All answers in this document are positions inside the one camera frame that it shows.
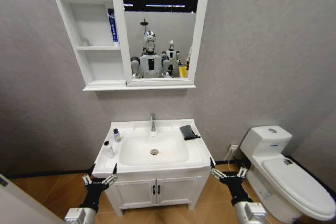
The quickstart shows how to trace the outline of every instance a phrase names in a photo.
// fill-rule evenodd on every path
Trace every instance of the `baseboard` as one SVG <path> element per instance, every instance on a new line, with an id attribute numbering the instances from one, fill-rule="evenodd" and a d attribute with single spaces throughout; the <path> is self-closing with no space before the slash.
<path id="1" fill-rule="evenodd" d="M 233 160 L 220 160 L 220 161 L 216 161 L 216 165 L 225 165 L 227 163 L 230 163 L 230 164 L 235 164 L 236 161 L 233 159 Z"/>
<path id="2" fill-rule="evenodd" d="M 293 160 L 298 166 L 300 166 L 303 170 L 305 170 L 310 176 L 312 176 L 318 183 L 323 186 L 327 192 L 330 194 L 330 196 L 336 201 L 336 193 L 334 190 L 332 190 L 329 186 L 327 186 L 325 183 L 323 183 L 318 177 L 316 177 L 313 173 L 311 173 L 309 170 L 307 170 L 303 165 L 301 165 L 297 160 L 295 160 L 292 156 L 285 156 L 291 160 Z M 226 161 L 216 161 L 216 165 L 223 165 L 223 164 L 236 164 L 238 168 L 240 168 L 241 163 L 248 162 L 247 159 L 234 159 L 232 160 L 226 160 Z M 30 178 L 30 177 L 40 177 L 40 176 L 52 176 L 52 175 L 64 175 L 64 174 L 78 174 L 78 173 L 87 173 L 89 172 L 93 167 L 86 170 L 66 170 L 66 171 L 56 171 L 56 172 L 39 172 L 39 173 L 26 173 L 26 174 L 16 174 L 16 175 L 5 175 L 8 179 L 13 178 Z"/>
<path id="3" fill-rule="evenodd" d="M 31 178 L 31 177 L 41 177 L 41 176 L 52 176 L 52 175 L 65 175 L 65 174 L 77 174 L 77 173 L 87 173 L 88 170 L 60 170 L 56 172 L 39 172 L 39 173 L 25 173 L 25 174 L 15 174 L 6 175 L 3 174 L 8 179 L 13 178 Z"/>

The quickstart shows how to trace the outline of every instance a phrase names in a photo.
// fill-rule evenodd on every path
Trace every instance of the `sink cabinet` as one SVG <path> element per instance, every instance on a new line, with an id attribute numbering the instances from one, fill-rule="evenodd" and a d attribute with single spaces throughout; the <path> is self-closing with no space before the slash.
<path id="1" fill-rule="evenodd" d="M 209 168 L 118 174 L 106 194 L 118 216 L 130 208 L 188 204 L 193 209 L 208 176 Z"/>
<path id="2" fill-rule="evenodd" d="M 105 141 L 114 156 L 102 148 L 96 158 L 93 176 L 108 177 L 118 167 L 118 180 L 105 192 L 114 212 L 124 209 L 188 204 L 193 209 L 210 174 L 210 158 L 202 137 L 185 141 L 180 127 L 190 125 L 197 135 L 193 119 L 112 122 Z M 117 128 L 121 142 L 113 140 Z"/>

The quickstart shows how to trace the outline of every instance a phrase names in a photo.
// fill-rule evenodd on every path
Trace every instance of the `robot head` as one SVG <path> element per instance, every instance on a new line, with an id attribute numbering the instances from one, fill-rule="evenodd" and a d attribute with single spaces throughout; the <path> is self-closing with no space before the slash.
<path id="1" fill-rule="evenodd" d="M 169 49 L 171 49 L 171 50 L 174 49 L 174 41 L 173 40 L 169 41 Z"/>
<path id="2" fill-rule="evenodd" d="M 147 31 L 144 34 L 143 41 L 147 52 L 154 52 L 156 37 L 152 31 Z"/>

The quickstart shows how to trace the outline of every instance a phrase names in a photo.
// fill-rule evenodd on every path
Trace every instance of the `ceiling light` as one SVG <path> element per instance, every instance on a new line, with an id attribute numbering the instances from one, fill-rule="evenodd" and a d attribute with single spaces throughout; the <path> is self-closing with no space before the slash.
<path id="1" fill-rule="evenodd" d="M 146 4 L 147 7 L 185 7 L 185 5 L 152 5 Z"/>

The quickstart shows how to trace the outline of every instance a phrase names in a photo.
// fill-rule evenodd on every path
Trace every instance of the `toilet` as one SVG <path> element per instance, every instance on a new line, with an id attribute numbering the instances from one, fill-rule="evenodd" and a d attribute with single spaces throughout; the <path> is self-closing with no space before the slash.
<path id="1" fill-rule="evenodd" d="M 251 161 L 247 179 L 264 206 L 284 223 L 301 215 L 317 220 L 335 216 L 329 193 L 300 166 L 281 152 L 292 135 L 279 126 L 249 130 L 240 149 Z"/>

